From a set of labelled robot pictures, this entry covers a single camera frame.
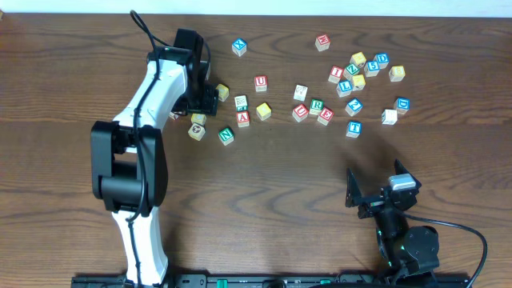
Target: toy block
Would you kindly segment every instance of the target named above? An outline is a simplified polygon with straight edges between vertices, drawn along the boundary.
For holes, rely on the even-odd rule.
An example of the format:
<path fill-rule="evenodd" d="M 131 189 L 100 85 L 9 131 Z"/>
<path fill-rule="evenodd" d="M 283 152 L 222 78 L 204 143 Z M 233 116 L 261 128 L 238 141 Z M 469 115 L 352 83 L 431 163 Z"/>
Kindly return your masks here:
<path fill-rule="evenodd" d="M 390 70 L 390 80 L 392 82 L 401 81 L 406 76 L 406 70 L 403 66 L 393 66 Z"/>
<path fill-rule="evenodd" d="M 368 61 L 365 65 L 365 76 L 373 77 L 377 76 L 380 68 L 378 68 L 377 61 Z"/>
<path fill-rule="evenodd" d="M 301 104 L 294 108 L 294 111 L 292 112 L 292 115 L 294 116 L 295 120 L 297 122 L 300 122 L 307 118 L 307 115 L 310 112 L 307 110 L 307 108 L 304 106 L 304 104 Z"/>
<path fill-rule="evenodd" d="M 323 109 L 323 101 L 313 99 L 311 100 L 311 107 L 310 107 L 310 114 L 311 115 L 318 115 L 320 112 L 322 112 Z"/>
<path fill-rule="evenodd" d="M 359 74 L 359 68 L 354 64 L 349 64 L 343 71 L 346 80 L 351 80 L 353 76 Z"/>
<path fill-rule="evenodd" d="M 238 128 L 247 127 L 250 124 L 249 112 L 237 112 Z"/>
<path fill-rule="evenodd" d="M 173 120 L 176 120 L 179 118 L 179 115 L 176 113 L 169 112 L 169 118 L 172 118 Z"/>
<path fill-rule="evenodd" d="M 336 83 L 342 79 L 343 76 L 343 68 L 333 66 L 333 69 L 330 70 L 329 74 L 329 82 Z"/>
<path fill-rule="evenodd" d="M 194 114 L 192 114 L 192 117 L 190 118 L 190 120 L 192 121 L 192 123 L 197 123 L 201 126 L 204 126 L 206 123 L 206 115 L 194 113 Z"/>
<path fill-rule="evenodd" d="M 218 137 L 221 139 L 222 144 L 224 144 L 224 146 L 226 146 L 226 145 L 230 144 L 232 141 L 234 141 L 233 131 L 231 131 L 231 129 L 229 127 L 218 132 Z"/>
<path fill-rule="evenodd" d="M 336 91 L 338 92 L 338 96 L 345 97 L 350 95 L 352 92 L 352 84 L 350 84 L 350 81 L 345 80 L 338 83 L 338 87 L 336 87 Z"/>
<path fill-rule="evenodd" d="M 382 113 L 382 124 L 393 125 L 397 122 L 398 115 L 396 110 L 386 109 Z"/>
<path fill-rule="evenodd" d="M 356 53 L 352 55 L 352 58 L 350 58 L 350 63 L 361 69 L 366 64 L 366 57 L 362 54 L 362 52 Z"/>
<path fill-rule="evenodd" d="M 357 138 L 361 134 L 362 124 L 355 121 L 350 121 L 349 125 L 346 126 L 346 136 Z"/>
<path fill-rule="evenodd" d="M 329 49 L 330 39 L 327 36 L 327 34 L 320 35 L 317 37 L 317 40 L 314 43 L 314 45 L 317 47 L 318 52 L 327 50 Z"/>
<path fill-rule="evenodd" d="M 237 107 L 237 112 L 245 111 L 249 106 L 247 104 L 247 97 L 245 95 L 235 97 L 234 104 Z"/>
<path fill-rule="evenodd" d="M 322 109 L 322 112 L 320 112 L 320 115 L 317 118 L 317 121 L 321 124 L 327 126 L 329 124 L 329 121 L 333 118 L 334 113 L 332 110 L 324 108 Z"/>
<path fill-rule="evenodd" d="M 377 61 L 378 68 L 384 69 L 390 63 L 389 57 L 387 57 L 386 53 L 380 53 L 375 55 L 374 61 Z"/>
<path fill-rule="evenodd" d="M 256 76 L 254 77 L 254 87 L 256 88 L 256 92 L 264 92 L 268 83 L 266 81 L 266 76 Z"/>
<path fill-rule="evenodd" d="M 201 141 L 202 136 L 204 136 L 206 133 L 205 127 L 194 123 L 192 124 L 192 127 L 189 129 L 189 136 L 192 138 Z"/>
<path fill-rule="evenodd" d="M 223 84 L 218 84 L 216 89 L 218 90 L 218 100 L 224 102 L 230 96 L 230 89 Z"/>
<path fill-rule="evenodd" d="M 394 102 L 394 109 L 397 113 L 404 115 L 409 111 L 410 101 L 407 98 L 398 98 L 397 101 Z"/>
<path fill-rule="evenodd" d="M 361 111 L 361 109 L 362 103 L 357 98 L 350 100 L 350 102 L 348 102 L 345 107 L 345 111 L 350 116 L 356 115 L 357 113 L 359 113 L 359 111 Z"/>
<path fill-rule="evenodd" d="M 352 84 L 352 91 L 362 90 L 366 85 L 365 77 L 362 75 L 355 75 L 350 80 L 350 84 Z"/>
<path fill-rule="evenodd" d="M 307 87 L 302 85 L 297 85 L 295 87 L 294 99 L 299 101 L 304 101 L 306 99 Z"/>
<path fill-rule="evenodd" d="M 238 38 L 233 42 L 231 49 L 236 55 L 241 57 L 247 51 L 247 43 Z"/>
<path fill-rule="evenodd" d="M 272 110 L 268 104 L 263 103 L 256 108 L 256 114 L 263 121 L 272 115 Z"/>

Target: alphabet block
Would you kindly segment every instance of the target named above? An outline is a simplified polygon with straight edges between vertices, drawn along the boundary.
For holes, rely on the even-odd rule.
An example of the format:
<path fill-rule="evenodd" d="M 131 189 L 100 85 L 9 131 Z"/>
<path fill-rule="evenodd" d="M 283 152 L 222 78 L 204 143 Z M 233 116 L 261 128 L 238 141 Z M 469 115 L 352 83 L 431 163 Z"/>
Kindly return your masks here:
<path fill-rule="evenodd" d="M 311 100 L 311 107 L 310 107 L 310 114 L 311 115 L 318 115 L 320 112 L 322 112 L 323 109 L 323 101 L 313 99 Z"/>
<path fill-rule="evenodd" d="M 317 37 L 314 45 L 317 47 L 318 51 L 324 51 L 329 49 L 330 39 L 327 34 L 320 35 Z"/>
<path fill-rule="evenodd" d="M 263 121 L 272 115 L 272 110 L 268 104 L 263 103 L 256 108 L 256 114 Z"/>
<path fill-rule="evenodd" d="M 197 123 L 201 126 L 204 126 L 206 123 L 206 115 L 194 113 L 194 114 L 192 114 L 192 117 L 190 118 L 190 120 L 192 121 L 192 123 Z"/>
<path fill-rule="evenodd" d="M 365 76 L 373 77 L 377 76 L 380 68 L 378 68 L 377 61 L 368 61 L 365 65 Z"/>
<path fill-rule="evenodd" d="M 223 84 L 217 85 L 218 100 L 224 102 L 230 96 L 230 89 Z"/>
<path fill-rule="evenodd" d="M 299 101 L 304 101 L 306 99 L 307 87 L 302 85 L 297 85 L 295 87 L 294 99 Z"/>
<path fill-rule="evenodd" d="M 201 141 L 202 136 L 204 136 L 206 133 L 205 127 L 194 123 L 192 124 L 192 127 L 189 129 L 189 136 L 191 136 L 193 139 L 196 139 L 198 141 Z"/>
<path fill-rule="evenodd" d="M 300 122 L 307 118 L 308 113 L 309 111 L 304 106 L 304 104 L 301 104 L 294 108 L 292 115 L 294 116 L 295 120 L 297 120 L 297 122 Z"/>
<path fill-rule="evenodd" d="M 396 110 L 386 109 L 382 113 L 382 124 L 386 125 L 394 125 L 398 120 L 398 115 Z"/>
<path fill-rule="evenodd" d="M 247 127 L 250 124 L 249 112 L 237 112 L 237 123 L 239 128 Z"/>
<path fill-rule="evenodd" d="M 357 138 L 361 134 L 362 124 L 356 121 L 350 121 L 346 126 L 346 136 Z"/>
<path fill-rule="evenodd" d="M 330 70 L 329 74 L 329 82 L 336 83 L 342 79 L 343 76 L 343 68 L 333 66 L 333 69 Z"/>
<path fill-rule="evenodd" d="M 390 63 L 390 59 L 387 57 L 386 53 L 380 53 L 375 55 L 374 61 L 377 61 L 378 68 L 384 69 Z"/>
<path fill-rule="evenodd" d="M 350 100 L 350 102 L 348 102 L 348 104 L 346 104 L 346 107 L 345 107 L 345 111 L 350 116 L 356 115 L 357 113 L 359 113 L 359 111 L 361 111 L 361 109 L 362 109 L 362 103 L 357 98 Z"/>
<path fill-rule="evenodd" d="M 390 70 L 390 80 L 392 82 L 401 81 L 406 76 L 406 70 L 403 66 L 393 66 Z"/>
<path fill-rule="evenodd" d="M 247 43 L 238 38 L 233 42 L 231 49 L 236 55 L 241 57 L 247 51 Z"/>
<path fill-rule="evenodd" d="M 267 88 L 266 76 L 256 76 L 254 77 L 254 87 L 256 88 L 256 92 L 264 92 Z"/>
<path fill-rule="evenodd" d="M 237 107 L 237 112 L 245 111 L 245 110 L 247 110 L 247 107 L 249 106 L 247 104 L 247 97 L 245 95 L 235 97 L 234 104 Z"/>
<path fill-rule="evenodd" d="M 352 91 L 362 90 L 366 85 L 365 77 L 362 75 L 355 75 L 350 80 L 350 84 L 352 84 Z"/>
<path fill-rule="evenodd" d="M 350 95 L 352 92 L 352 84 L 350 84 L 350 81 L 345 80 L 338 83 L 338 87 L 336 87 L 336 91 L 338 92 L 338 96 L 345 97 Z"/>
<path fill-rule="evenodd" d="M 329 110 L 327 108 L 322 109 L 322 112 L 320 112 L 320 115 L 317 118 L 317 121 L 321 124 L 327 126 L 329 124 L 329 121 L 333 118 L 334 113 L 332 110 Z"/>
<path fill-rule="evenodd" d="M 356 65 L 359 69 L 363 68 L 366 63 L 366 57 L 362 52 L 358 52 L 352 55 L 350 58 L 350 63 Z"/>
<path fill-rule="evenodd" d="M 218 137 L 221 139 L 222 144 L 224 144 L 224 146 L 226 146 L 226 145 L 230 144 L 232 141 L 234 141 L 233 131 L 231 131 L 231 129 L 229 127 L 218 132 Z"/>
<path fill-rule="evenodd" d="M 394 109 L 397 113 L 404 115 L 409 111 L 410 101 L 407 98 L 398 98 L 397 101 L 394 102 Z"/>
<path fill-rule="evenodd" d="M 345 76 L 346 80 L 351 80 L 357 74 L 359 74 L 359 68 L 354 64 L 349 64 L 345 67 L 345 71 L 343 71 L 343 76 Z"/>

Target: wall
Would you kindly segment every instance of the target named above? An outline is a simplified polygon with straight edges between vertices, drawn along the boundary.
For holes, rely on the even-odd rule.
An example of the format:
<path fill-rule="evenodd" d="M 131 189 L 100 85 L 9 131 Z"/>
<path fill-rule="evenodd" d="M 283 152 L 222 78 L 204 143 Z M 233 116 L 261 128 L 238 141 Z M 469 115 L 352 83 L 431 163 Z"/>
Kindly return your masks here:
<path fill-rule="evenodd" d="M 0 0 L 5 12 L 512 17 L 511 0 Z"/>

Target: white block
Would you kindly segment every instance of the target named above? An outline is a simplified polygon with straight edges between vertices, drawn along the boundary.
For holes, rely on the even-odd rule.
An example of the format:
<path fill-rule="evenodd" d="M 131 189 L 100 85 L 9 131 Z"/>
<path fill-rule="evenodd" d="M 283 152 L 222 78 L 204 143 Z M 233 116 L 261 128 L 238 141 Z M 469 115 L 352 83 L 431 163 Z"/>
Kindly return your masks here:
<path fill-rule="evenodd" d="M 333 68 L 330 70 L 329 74 L 329 82 L 336 83 L 342 79 L 343 76 L 343 68 L 333 66 Z"/>
<path fill-rule="evenodd" d="M 357 113 L 359 113 L 359 111 L 361 111 L 361 109 L 362 103 L 357 98 L 350 100 L 350 102 L 348 102 L 345 107 L 345 111 L 350 116 L 356 115 Z"/>
<path fill-rule="evenodd" d="M 329 49 L 330 39 L 324 34 L 317 37 L 317 40 L 314 42 L 314 45 L 317 47 L 318 51 L 324 51 Z"/>
<path fill-rule="evenodd" d="M 356 121 L 350 121 L 349 125 L 346 126 L 346 136 L 357 138 L 361 134 L 362 124 Z"/>
<path fill-rule="evenodd" d="M 297 85 L 295 87 L 294 99 L 299 101 L 304 101 L 306 99 L 307 87 L 302 85 Z"/>
<path fill-rule="evenodd" d="M 231 49 L 236 55 L 240 57 L 247 51 L 247 43 L 238 38 L 231 45 Z"/>
<path fill-rule="evenodd" d="M 376 61 L 368 61 L 365 65 L 365 76 L 374 77 L 377 76 L 380 68 L 378 68 L 378 63 Z"/>
<path fill-rule="evenodd" d="M 398 115 L 396 110 L 386 109 L 382 113 L 382 124 L 386 125 L 394 125 L 398 120 Z"/>

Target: wooden block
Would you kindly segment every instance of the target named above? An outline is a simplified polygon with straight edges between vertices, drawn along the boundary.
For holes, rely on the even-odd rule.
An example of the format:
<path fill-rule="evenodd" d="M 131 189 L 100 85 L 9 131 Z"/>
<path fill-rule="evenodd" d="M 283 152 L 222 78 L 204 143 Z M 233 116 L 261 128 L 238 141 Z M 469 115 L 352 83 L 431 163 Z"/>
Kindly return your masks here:
<path fill-rule="evenodd" d="M 380 53 L 375 55 L 374 61 L 377 61 L 379 69 L 386 68 L 387 65 L 390 63 L 390 59 L 389 57 L 387 57 L 386 53 Z"/>
<path fill-rule="evenodd" d="M 394 102 L 394 109 L 397 113 L 404 115 L 409 111 L 410 101 L 407 98 L 398 98 L 397 101 Z"/>
<path fill-rule="evenodd" d="M 310 106 L 310 114 L 311 115 L 318 115 L 320 112 L 322 112 L 323 109 L 323 101 L 313 99 L 311 100 L 311 106 Z"/>
<path fill-rule="evenodd" d="M 169 118 L 172 118 L 173 120 L 176 120 L 176 119 L 179 118 L 179 115 L 175 114 L 175 113 L 172 113 L 172 112 L 169 112 Z"/>
<path fill-rule="evenodd" d="M 390 80 L 392 82 L 401 81 L 406 76 L 406 70 L 403 66 L 393 66 L 390 70 Z"/>
<path fill-rule="evenodd" d="M 304 101 L 306 99 L 307 87 L 302 85 L 297 85 L 295 87 L 294 99 L 299 101 Z"/>
<path fill-rule="evenodd" d="M 329 74 L 329 82 L 336 83 L 342 79 L 343 76 L 343 68 L 333 66 L 333 69 L 330 70 Z"/>
<path fill-rule="evenodd" d="M 314 45 L 317 47 L 318 51 L 324 51 L 329 49 L 330 39 L 327 34 L 320 35 L 317 37 Z"/>
<path fill-rule="evenodd" d="M 300 122 L 304 119 L 307 118 L 307 115 L 309 114 L 310 112 L 307 110 L 307 108 L 304 106 L 304 104 L 301 104 L 297 107 L 294 108 L 294 111 L 291 113 L 295 120 L 297 120 L 297 122 Z"/>
<path fill-rule="evenodd" d="M 362 124 L 356 121 L 350 121 L 349 125 L 346 126 L 346 136 L 357 138 L 361 134 Z"/>
<path fill-rule="evenodd" d="M 382 113 L 382 124 L 386 125 L 394 125 L 398 120 L 398 115 L 396 110 L 386 109 Z"/>
<path fill-rule="evenodd" d="M 366 64 L 366 57 L 362 52 L 358 52 L 352 55 L 352 58 L 350 58 L 350 63 L 356 65 L 359 69 L 361 69 Z"/>
<path fill-rule="evenodd" d="M 247 97 L 245 95 L 235 97 L 234 105 L 237 107 L 237 112 L 247 110 L 249 107 L 247 104 Z"/>
<path fill-rule="evenodd" d="M 222 142 L 222 144 L 224 144 L 224 146 L 226 146 L 226 145 L 230 144 L 232 141 L 234 141 L 233 131 L 231 131 L 231 129 L 229 127 L 218 132 L 218 137 L 221 139 L 221 142 Z"/>
<path fill-rule="evenodd" d="M 230 89 L 223 84 L 217 85 L 218 100 L 224 102 L 230 96 Z"/>
<path fill-rule="evenodd" d="M 377 76 L 380 68 L 378 68 L 377 61 L 368 61 L 365 65 L 365 76 L 374 77 Z"/>
<path fill-rule="evenodd" d="M 354 64 L 349 64 L 343 71 L 343 76 L 345 76 L 347 80 L 351 80 L 352 77 L 357 74 L 359 74 L 359 68 Z"/>
<path fill-rule="evenodd" d="M 247 43 L 240 38 L 236 39 L 231 45 L 233 52 L 241 57 L 247 51 Z"/>
<path fill-rule="evenodd" d="M 263 103 L 256 108 L 256 114 L 263 121 L 272 115 L 272 110 L 268 104 Z"/>
<path fill-rule="evenodd" d="M 192 138 L 201 141 L 202 136 L 204 136 L 206 133 L 205 127 L 194 123 L 192 124 L 192 127 L 189 129 L 189 136 Z"/>
<path fill-rule="evenodd" d="M 194 113 L 194 114 L 192 114 L 192 117 L 190 118 L 190 120 L 192 121 L 192 123 L 197 123 L 201 126 L 204 126 L 206 123 L 206 115 Z"/>
<path fill-rule="evenodd" d="M 348 102 L 345 107 L 345 111 L 350 116 L 356 115 L 357 113 L 359 113 L 359 111 L 361 111 L 361 109 L 362 103 L 357 98 L 350 100 L 350 102 Z"/>
<path fill-rule="evenodd" d="M 329 124 L 329 121 L 333 118 L 334 113 L 332 110 L 324 108 L 322 109 L 322 112 L 320 112 L 320 115 L 317 118 L 317 121 L 321 124 L 327 126 Z"/>
<path fill-rule="evenodd" d="M 250 124 L 249 112 L 237 112 L 237 123 L 239 128 L 247 127 Z"/>
<path fill-rule="evenodd" d="M 366 85 L 365 77 L 362 75 L 355 75 L 350 80 L 350 84 L 352 84 L 352 91 L 362 90 Z"/>
<path fill-rule="evenodd" d="M 352 84 L 350 84 L 350 81 L 348 80 L 341 81 L 340 83 L 338 83 L 336 91 L 338 92 L 338 96 L 340 98 L 348 96 L 352 92 Z"/>
<path fill-rule="evenodd" d="M 266 91 L 267 85 L 266 76 L 254 77 L 254 87 L 256 88 L 256 92 Z"/>

